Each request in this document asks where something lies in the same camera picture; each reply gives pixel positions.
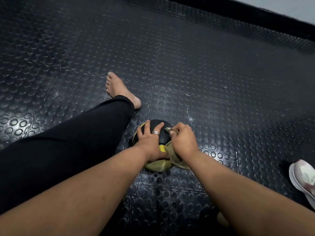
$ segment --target rubber floor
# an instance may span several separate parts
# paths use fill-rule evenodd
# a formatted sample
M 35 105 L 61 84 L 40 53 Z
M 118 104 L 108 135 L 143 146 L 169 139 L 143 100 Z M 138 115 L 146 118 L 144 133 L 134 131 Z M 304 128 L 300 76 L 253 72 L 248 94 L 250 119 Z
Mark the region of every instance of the rubber floor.
M 310 207 L 287 166 L 315 166 L 313 42 L 167 0 L 0 0 L 0 16 L 2 148 L 108 99 L 113 71 L 142 101 L 117 151 L 146 119 L 182 121 L 209 157 Z M 191 171 L 142 170 L 105 231 L 211 232 L 214 212 Z

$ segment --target leg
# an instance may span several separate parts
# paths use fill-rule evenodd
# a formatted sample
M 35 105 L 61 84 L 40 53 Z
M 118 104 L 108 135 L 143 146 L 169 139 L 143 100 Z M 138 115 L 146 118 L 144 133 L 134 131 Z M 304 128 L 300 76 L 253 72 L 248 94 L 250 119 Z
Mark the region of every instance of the leg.
M 114 97 L 0 152 L 0 214 L 111 157 L 141 102 L 109 73 Z

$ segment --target silver ring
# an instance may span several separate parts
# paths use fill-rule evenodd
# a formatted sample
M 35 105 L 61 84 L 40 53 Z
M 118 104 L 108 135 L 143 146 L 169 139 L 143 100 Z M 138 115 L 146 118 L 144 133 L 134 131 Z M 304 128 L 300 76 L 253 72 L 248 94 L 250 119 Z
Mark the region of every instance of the silver ring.
M 160 135 L 158 131 L 153 131 L 152 134 Z

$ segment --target sneaker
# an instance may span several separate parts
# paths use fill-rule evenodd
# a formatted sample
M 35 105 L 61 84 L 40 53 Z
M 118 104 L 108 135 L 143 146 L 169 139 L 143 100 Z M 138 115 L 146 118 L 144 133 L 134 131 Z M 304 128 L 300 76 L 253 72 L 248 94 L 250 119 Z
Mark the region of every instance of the sneaker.
M 289 177 L 295 188 L 302 191 L 315 209 L 315 169 L 306 161 L 290 165 Z

